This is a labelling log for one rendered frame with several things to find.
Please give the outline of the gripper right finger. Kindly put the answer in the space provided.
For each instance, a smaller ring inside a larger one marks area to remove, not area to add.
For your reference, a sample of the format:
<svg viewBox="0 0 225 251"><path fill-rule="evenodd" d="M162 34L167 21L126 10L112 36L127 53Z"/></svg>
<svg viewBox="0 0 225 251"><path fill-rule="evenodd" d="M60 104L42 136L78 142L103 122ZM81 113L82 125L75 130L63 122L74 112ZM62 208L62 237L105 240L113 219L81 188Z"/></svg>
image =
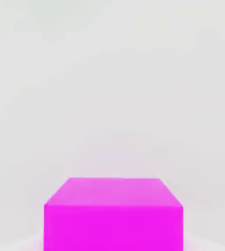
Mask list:
<svg viewBox="0 0 225 251"><path fill-rule="evenodd" d="M225 247L209 240L185 233L183 251L225 251Z"/></svg>

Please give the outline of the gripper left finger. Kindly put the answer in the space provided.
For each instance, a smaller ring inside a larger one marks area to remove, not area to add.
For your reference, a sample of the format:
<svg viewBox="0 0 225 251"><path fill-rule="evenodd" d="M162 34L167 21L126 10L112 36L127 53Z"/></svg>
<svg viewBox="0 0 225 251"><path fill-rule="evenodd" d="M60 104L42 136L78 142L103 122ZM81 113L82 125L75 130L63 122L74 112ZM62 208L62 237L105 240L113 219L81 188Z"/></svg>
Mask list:
<svg viewBox="0 0 225 251"><path fill-rule="evenodd" d="M44 251L43 230L0 248L0 251Z"/></svg>

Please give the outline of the small magenta cube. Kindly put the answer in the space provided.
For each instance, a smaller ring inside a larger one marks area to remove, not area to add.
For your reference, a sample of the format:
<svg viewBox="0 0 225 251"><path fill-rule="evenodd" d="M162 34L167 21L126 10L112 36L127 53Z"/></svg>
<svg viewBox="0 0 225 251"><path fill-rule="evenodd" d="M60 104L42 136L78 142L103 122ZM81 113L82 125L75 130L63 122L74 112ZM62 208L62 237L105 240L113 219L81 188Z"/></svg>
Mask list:
<svg viewBox="0 0 225 251"><path fill-rule="evenodd" d="M158 178L70 178L44 205L44 251L183 251L183 206Z"/></svg>

